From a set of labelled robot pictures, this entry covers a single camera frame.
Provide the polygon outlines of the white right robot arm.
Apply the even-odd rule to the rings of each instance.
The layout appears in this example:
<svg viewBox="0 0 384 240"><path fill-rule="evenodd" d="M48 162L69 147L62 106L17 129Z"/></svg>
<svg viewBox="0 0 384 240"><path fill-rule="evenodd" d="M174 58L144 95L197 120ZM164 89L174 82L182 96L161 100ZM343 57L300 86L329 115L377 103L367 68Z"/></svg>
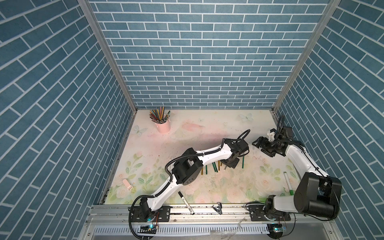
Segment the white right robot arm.
<svg viewBox="0 0 384 240"><path fill-rule="evenodd" d="M292 196L270 195L264 213L275 218L283 213L335 219L340 211L342 183L322 170L308 154L304 144L294 140L292 128L272 129L267 137L259 137L252 145L269 157L279 154L293 163L301 181Z"/></svg>

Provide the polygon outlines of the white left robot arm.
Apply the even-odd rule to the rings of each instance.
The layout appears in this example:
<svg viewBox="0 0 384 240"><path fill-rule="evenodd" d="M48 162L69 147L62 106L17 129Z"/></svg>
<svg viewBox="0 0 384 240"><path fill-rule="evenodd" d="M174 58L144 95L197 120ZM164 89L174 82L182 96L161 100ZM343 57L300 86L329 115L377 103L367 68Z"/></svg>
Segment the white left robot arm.
<svg viewBox="0 0 384 240"><path fill-rule="evenodd" d="M234 169L240 158L248 153L249 145L244 139L224 138L219 146L202 151L187 149L180 157L166 164L168 178L165 182L152 195L140 197L141 211L152 214L159 210L172 194L195 181L205 166L219 161Z"/></svg>

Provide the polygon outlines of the green white marker pen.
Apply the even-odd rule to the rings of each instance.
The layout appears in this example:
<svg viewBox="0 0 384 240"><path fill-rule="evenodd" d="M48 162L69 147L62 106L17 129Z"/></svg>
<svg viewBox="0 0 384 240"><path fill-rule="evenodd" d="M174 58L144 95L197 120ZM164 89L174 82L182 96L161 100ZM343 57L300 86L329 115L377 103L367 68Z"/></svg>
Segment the green white marker pen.
<svg viewBox="0 0 384 240"><path fill-rule="evenodd" d="M289 193L290 193L291 196L293 196L294 195L294 190L292 188L292 184L290 182L290 179L289 179L289 176L288 176L287 172L284 172L284 177L285 177L287 185L288 185Z"/></svg>

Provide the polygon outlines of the black binder clip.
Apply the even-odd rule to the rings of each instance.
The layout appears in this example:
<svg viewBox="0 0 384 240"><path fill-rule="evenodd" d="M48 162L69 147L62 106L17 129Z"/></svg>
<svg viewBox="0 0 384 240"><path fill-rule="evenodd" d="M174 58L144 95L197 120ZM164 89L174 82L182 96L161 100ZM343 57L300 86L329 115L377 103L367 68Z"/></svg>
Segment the black binder clip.
<svg viewBox="0 0 384 240"><path fill-rule="evenodd" d="M220 202L217 202L216 205L213 205L212 206L213 210L218 213L219 215L222 215L223 214L223 206L222 206L222 203Z"/></svg>

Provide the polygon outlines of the pink metal pencil cup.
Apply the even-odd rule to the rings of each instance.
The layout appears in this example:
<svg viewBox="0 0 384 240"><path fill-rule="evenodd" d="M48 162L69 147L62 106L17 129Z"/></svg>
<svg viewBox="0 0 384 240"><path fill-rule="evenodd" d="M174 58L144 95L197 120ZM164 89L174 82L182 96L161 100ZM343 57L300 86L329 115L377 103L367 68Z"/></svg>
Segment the pink metal pencil cup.
<svg viewBox="0 0 384 240"><path fill-rule="evenodd" d="M167 119L164 123L155 123L155 126L160 134L167 134L171 130L171 121Z"/></svg>

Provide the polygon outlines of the black marker pen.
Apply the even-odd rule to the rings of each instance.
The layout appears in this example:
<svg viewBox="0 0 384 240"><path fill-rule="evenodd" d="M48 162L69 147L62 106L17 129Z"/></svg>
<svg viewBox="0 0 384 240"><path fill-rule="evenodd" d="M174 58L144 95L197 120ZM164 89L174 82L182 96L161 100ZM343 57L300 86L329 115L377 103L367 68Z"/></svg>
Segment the black marker pen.
<svg viewBox="0 0 384 240"><path fill-rule="evenodd" d="M195 212L193 210L193 208L191 207L191 205L187 202L186 198L184 197L184 195L179 191L178 192L180 198L183 200L184 204L186 205L187 209L190 211L191 215L194 215Z"/></svg>

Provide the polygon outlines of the coloured pencils bundle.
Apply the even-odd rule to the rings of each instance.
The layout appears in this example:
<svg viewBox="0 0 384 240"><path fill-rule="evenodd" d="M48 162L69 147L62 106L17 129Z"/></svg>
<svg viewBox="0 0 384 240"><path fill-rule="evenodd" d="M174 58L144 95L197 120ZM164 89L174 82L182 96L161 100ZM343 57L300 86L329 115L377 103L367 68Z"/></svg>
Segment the coloured pencils bundle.
<svg viewBox="0 0 384 240"><path fill-rule="evenodd" d="M171 115L171 111L167 111L165 107L158 107L150 110L150 119L156 124L165 124Z"/></svg>

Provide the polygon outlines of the pink eraser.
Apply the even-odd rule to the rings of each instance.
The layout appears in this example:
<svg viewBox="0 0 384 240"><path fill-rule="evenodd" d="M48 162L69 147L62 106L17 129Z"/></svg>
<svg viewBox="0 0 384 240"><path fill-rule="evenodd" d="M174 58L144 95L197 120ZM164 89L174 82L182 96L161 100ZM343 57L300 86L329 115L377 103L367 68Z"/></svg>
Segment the pink eraser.
<svg viewBox="0 0 384 240"><path fill-rule="evenodd" d="M128 191L130 191L133 188L133 186L131 185L131 183L127 179L123 179L122 183Z"/></svg>

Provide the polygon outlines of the aluminium corner frame post right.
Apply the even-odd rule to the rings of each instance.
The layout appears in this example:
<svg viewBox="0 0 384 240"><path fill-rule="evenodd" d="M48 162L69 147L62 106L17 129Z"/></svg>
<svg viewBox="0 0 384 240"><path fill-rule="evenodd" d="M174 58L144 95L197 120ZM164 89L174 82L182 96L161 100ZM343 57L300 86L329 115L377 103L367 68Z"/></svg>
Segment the aluminium corner frame post right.
<svg viewBox="0 0 384 240"><path fill-rule="evenodd" d="M325 27L327 26L328 22L330 21L332 15L336 11L336 8L339 6L340 2L341 2L340 0L331 0L325 7L319 22L315 26L314 31L310 36L308 42L306 43L303 52L299 56L296 65L293 67L293 70L290 76L288 77L284 87L282 88L282 91L279 94L277 101L273 104L271 113L273 113L274 115L277 115L277 112L280 106L282 105L285 97L287 96L290 88L293 86L294 82L296 81L296 78L298 77L300 71L302 70L306 60L308 59L309 55L314 49L317 41L319 40L322 32L324 31Z"/></svg>

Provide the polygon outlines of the aluminium corner frame post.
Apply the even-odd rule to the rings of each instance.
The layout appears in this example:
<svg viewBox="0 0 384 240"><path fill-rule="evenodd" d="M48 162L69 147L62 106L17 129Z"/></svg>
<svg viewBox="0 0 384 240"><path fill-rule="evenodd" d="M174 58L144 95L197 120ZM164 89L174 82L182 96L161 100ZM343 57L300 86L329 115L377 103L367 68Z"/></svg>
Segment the aluminium corner frame post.
<svg viewBox="0 0 384 240"><path fill-rule="evenodd" d="M100 47L101 47L101 50L103 51L104 55L105 55L105 58L108 62L108 64L110 65L111 67L111 70L114 74L114 76L116 77L116 80L119 84L119 86L121 87L124 95L125 95L125 98L129 104L129 106L131 107L132 111L134 114L136 114L137 112L137 107L133 101L133 98L131 97L130 93L129 93L129 90L127 88L127 85L123 79L123 76L121 74L121 71L119 70L119 67L115 61L115 58L110 50L110 47L107 43L107 40L102 32L102 29L97 21L97 18L96 18L96 15L94 14L93 12L93 9L91 7L91 4L89 1L86 1L86 0L78 0L78 3L95 35L95 38L97 40L97 42L99 43Z"/></svg>
<svg viewBox="0 0 384 240"><path fill-rule="evenodd" d="M324 31L325 27L327 26L328 22L330 21L332 15L336 11L336 8L339 6L340 2L341 2L340 0L331 0L325 7L319 22L315 26L314 31L310 36L308 42L306 43L303 52L299 56L296 65L293 67L293 70L290 76L288 77L284 87L282 88L282 91L279 94L277 101L273 104L271 113L273 113L274 115L277 115L277 112L280 106L282 105L285 97L287 96L290 88L293 86L294 82L296 81L296 78L298 77L300 71L302 70L306 60L308 59L309 55L314 49L317 41L319 40L322 32Z"/></svg>

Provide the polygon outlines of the aluminium front rail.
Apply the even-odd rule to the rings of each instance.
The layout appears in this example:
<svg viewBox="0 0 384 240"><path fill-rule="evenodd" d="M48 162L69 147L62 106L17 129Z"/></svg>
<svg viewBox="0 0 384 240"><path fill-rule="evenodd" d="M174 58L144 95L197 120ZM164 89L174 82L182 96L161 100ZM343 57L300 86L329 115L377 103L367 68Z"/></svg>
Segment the aluminium front rail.
<svg viewBox="0 0 384 240"><path fill-rule="evenodd" d="M223 214L216 204L170 205L147 223L129 223L127 205L93 205L80 233L81 240L133 240L131 229L142 239L153 240L340 240L334 221L323 222L309 216L291 214L269 221L261 205L224 204Z"/></svg>

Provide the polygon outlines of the aluminium corner frame post left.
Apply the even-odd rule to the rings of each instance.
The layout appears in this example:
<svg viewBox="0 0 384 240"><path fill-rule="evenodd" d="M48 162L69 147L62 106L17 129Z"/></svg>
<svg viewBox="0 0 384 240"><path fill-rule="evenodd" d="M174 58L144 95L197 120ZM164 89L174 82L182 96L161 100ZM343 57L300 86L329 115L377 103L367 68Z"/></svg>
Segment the aluminium corner frame post left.
<svg viewBox="0 0 384 240"><path fill-rule="evenodd" d="M115 61L115 58L110 50L110 47L107 43L107 40L102 32L102 29L97 21L97 18L96 18L96 15L94 14L93 12L93 9L91 7L91 4L89 1L86 1L86 0L78 0L78 3L95 35L95 38L97 40L97 42L99 43L100 47L101 47L101 50L103 51L104 55L105 55L105 58L108 62L108 64L110 65L111 67L111 70L114 74L114 76L116 77L116 80L119 84L119 86L121 87L124 95L125 95L125 98L129 104L129 106L131 107L132 111L134 114L136 114L137 112L137 107L133 101L133 98L131 97L130 93L129 93L129 90L127 88L127 85L123 79L123 76L121 74L121 71L119 70L119 67Z"/></svg>

